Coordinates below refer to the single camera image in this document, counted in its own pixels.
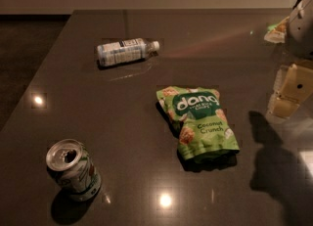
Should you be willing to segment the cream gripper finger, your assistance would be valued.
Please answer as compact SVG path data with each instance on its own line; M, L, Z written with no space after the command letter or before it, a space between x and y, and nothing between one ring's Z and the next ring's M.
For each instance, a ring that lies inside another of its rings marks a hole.
M313 63L282 65L267 108L268 119L289 119L313 94Z

